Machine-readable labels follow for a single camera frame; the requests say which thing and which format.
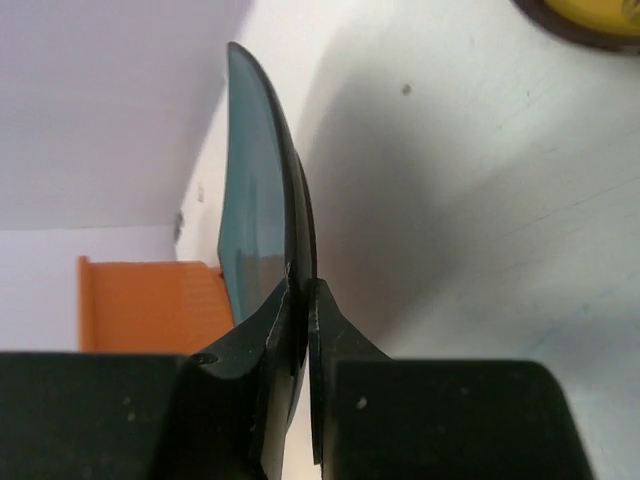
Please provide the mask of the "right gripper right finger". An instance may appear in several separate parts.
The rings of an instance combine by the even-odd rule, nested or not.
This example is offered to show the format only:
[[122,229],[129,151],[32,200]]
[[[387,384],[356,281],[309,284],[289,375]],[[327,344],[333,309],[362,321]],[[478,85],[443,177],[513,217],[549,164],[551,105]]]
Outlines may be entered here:
[[313,457],[326,479],[589,479],[564,392],[529,360],[393,359],[309,307]]

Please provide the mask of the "teal square plate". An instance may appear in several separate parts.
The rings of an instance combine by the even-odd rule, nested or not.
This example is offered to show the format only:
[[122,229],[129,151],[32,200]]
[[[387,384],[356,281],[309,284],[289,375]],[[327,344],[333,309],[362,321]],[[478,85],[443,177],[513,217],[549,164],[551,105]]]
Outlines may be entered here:
[[258,60],[227,45],[228,143],[217,253],[235,324],[285,283],[294,312],[317,277],[310,193],[281,102]]

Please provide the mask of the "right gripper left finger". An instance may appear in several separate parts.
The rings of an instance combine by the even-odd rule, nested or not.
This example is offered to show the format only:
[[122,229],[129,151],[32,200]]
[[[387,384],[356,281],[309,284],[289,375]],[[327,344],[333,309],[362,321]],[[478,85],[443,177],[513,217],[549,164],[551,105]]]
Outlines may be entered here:
[[295,388],[291,294],[190,356],[7,352],[5,479],[278,479]]

